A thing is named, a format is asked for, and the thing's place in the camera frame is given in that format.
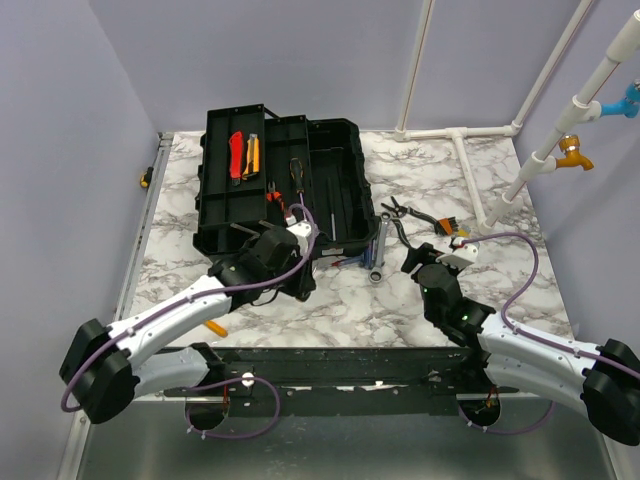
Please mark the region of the yellow utility knife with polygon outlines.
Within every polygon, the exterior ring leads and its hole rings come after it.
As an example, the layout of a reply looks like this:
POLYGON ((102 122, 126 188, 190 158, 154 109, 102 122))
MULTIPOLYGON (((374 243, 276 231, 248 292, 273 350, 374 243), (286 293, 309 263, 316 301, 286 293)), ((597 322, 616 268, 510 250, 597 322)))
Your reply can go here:
POLYGON ((260 140, 257 133, 250 133, 247 140, 245 168, 241 175, 243 181, 256 176, 260 171, 260 140))

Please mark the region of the ratchet wrench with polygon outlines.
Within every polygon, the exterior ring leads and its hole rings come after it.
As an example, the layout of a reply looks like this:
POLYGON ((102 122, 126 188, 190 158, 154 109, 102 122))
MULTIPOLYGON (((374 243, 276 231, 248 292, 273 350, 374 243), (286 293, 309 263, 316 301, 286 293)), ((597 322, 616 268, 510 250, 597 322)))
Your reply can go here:
POLYGON ((382 269, 379 267, 374 267, 369 272, 369 280, 372 284, 378 284, 383 279, 382 269))

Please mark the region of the orange handled screwdriver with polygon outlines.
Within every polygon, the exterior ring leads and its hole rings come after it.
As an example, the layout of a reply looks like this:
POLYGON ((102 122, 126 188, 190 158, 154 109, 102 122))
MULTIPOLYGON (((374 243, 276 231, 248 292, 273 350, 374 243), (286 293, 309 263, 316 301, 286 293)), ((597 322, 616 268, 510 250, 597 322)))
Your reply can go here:
POLYGON ((228 336, 227 330, 214 321, 211 321, 211 320, 207 321, 205 323, 205 327, 221 338, 225 338, 228 336))

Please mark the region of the blue clear-handled screwdriver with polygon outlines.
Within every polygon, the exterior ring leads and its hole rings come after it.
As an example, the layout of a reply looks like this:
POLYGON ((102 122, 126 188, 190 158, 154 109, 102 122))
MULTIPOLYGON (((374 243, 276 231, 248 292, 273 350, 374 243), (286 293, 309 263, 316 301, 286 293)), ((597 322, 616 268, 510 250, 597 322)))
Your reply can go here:
POLYGON ((372 240, 360 255, 334 261, 331 265, 333 267, 343 267, 358 264, 365 269, 371 270, 375 261, 375 247, 376 241, 372 240))

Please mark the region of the orange black pliers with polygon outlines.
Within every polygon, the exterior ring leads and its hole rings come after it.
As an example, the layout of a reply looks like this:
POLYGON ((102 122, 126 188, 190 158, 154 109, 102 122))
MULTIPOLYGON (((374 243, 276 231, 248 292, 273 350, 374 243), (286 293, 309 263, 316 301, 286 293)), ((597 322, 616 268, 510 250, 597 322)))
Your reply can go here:
POLYGON ((276 188, 276 182, 273 180, 267 183, 266 198, 268 202, 274 203, 279 208, 282 215, 286 214, 286 203, 282 194, 276 188))

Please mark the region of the steel claw hammer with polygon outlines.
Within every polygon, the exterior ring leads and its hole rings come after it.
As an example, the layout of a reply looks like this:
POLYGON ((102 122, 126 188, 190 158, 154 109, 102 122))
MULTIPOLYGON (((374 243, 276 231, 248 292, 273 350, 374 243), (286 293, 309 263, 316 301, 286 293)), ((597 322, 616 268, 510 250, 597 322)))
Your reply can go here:
POLYGON ((345 237, 344 211, 338 181, 333 177, 326 180, 329 226, 332 239, 339 242, 345 237))

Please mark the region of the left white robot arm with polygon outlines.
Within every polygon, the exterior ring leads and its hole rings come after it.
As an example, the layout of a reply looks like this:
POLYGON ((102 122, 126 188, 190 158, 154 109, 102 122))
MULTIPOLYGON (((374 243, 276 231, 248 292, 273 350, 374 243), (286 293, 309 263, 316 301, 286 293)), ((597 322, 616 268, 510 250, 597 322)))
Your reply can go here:
POLYGON ((61 408, 83 411, 94 424, 120 414, 137 397, 185 389, 209 395, 230 377, 222 358, 204 344, 169 350, 170 343, 208 321, 257 300, 270 289, 301 298, 311 291, 312 220, 271 226, 235 254, 215 260, 185 290, 125 320, 83 323, 59 370, 66 388, 61 408))

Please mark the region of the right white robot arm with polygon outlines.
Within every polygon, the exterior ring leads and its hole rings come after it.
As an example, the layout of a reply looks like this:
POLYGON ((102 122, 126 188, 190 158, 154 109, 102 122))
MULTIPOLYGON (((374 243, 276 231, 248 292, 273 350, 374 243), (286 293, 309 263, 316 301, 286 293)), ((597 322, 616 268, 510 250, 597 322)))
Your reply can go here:
POLYGON ((505 312, 463 295, 458 276, 477 258, 469 241, 448 253, 425 243, 409 249, 402 271, 418 284, 425 319, 450 341, 478 357, 464 362, 469 390, 514 388, 584 415, 601 434, 628 446, 639 443, 639 358, 625 343, 567 340, 511 320, 505 312))

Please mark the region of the black plastic toolbox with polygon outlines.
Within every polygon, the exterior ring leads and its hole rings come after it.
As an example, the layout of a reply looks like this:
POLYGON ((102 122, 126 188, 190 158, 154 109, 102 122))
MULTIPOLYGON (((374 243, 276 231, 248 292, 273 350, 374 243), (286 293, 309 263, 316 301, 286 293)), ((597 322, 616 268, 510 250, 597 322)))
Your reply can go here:
POLYGON ((319 228, 314 257, 357 256, 378 230, 371 187, 365 176, 365 157, 359 127, 344 118, 311 120, 304 115, 275 117, 262 104, 208 111, 200 139, 202 162, 195 197, 198 213, 193 246, 214 259, 236 252, 252 231, 264 223, 281 224, 284 215, 267 201, 267 183, 276 182, 286 208, 301 202, 319 228), (245 168, 247 140, 260 140, 260 171, 238 186, 231 184, 229 138, 235 131, 244 136, 245 168), (290 160, 297 157, 304 171, 303 195, 296 193, 290 160), (326 180, 335 178, 341 191, 345 237, 332 239, 329 226, 326 180))

